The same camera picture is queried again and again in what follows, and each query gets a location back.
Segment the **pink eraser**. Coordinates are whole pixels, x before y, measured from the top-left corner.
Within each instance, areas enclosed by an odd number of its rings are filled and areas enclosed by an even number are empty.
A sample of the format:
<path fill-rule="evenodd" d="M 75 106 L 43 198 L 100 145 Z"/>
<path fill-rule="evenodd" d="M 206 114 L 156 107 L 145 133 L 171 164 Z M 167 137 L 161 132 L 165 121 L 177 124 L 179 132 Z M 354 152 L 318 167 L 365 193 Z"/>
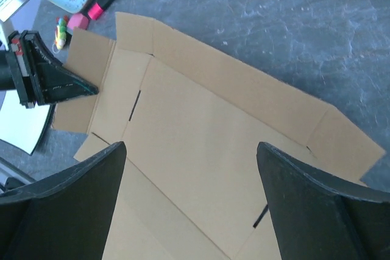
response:
<path fill-rule="evenodd" d="M 76 13 L 70 17 L 67 28 L 68 30 L 74 30 L 75 28 L 86 30 L 88 24 L 89 19 L 87 16 L 83 15 L 82 13 Z"/>

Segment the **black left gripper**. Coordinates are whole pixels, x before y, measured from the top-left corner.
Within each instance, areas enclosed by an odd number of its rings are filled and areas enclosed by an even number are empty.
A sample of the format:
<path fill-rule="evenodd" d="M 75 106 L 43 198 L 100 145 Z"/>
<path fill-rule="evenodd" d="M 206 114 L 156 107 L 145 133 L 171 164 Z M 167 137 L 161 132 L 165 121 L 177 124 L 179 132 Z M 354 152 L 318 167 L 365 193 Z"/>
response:
<path fill-rule="evenodd" d="M 14 31 L 4 50 L 8 69 L 19 102 L 25 108 L 54 105 L 99 93 L 98 87 L 67 70 L 46 47 L 40 34 L 33 30 Z"/>

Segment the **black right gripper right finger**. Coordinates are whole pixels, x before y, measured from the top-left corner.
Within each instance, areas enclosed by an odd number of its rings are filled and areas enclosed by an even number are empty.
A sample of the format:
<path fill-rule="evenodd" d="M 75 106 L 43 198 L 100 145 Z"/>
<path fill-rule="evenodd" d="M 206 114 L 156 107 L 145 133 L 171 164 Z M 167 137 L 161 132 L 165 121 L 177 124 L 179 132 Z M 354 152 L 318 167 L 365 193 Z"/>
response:
<path fill-rule="evenodd" d="M 266 142 L 257 164 L 282 259 L 389 259 L 389 193 Z"/>

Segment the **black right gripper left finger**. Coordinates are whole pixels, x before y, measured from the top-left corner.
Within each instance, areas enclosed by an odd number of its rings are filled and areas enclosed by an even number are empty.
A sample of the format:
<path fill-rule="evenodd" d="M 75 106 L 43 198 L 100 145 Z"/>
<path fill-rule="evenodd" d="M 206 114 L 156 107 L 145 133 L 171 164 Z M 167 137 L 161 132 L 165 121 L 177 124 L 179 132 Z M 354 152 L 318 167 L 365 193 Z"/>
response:
<path fill-rule="evenodd" d="M 102 259 L 126 154 L 116 142 L 1 194 L 1 259 Z"/>

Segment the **brown cardboard box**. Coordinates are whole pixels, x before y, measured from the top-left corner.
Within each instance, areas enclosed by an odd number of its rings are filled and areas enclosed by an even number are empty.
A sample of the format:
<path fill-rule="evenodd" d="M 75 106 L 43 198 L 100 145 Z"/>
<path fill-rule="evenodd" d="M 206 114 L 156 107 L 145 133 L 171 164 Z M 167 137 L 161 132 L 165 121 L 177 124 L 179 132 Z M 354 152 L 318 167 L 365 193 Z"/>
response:
<path fill-rule="evenodd" d="M 99 94 L 53 122 L 87 134 L 79 161 L 126 144 L 104 259 L 279 259 L 259 142 L 354 183 L 385 154 L 336 107 L 156 19 L 119 12 L 116 35 L 74 30 L 65 66 Z"/>

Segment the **white square plate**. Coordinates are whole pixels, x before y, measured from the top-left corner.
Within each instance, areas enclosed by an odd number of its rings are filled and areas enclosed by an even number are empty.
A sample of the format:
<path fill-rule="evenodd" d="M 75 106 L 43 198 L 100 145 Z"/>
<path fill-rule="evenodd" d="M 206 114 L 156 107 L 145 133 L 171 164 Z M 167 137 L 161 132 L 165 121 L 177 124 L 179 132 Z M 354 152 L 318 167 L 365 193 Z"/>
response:
<path fill-rule="evenodd" d="M 32 154 L 47 126 L 51 106 L 27 109 L 15 90 L 1 91 L 1 140 Z"/>

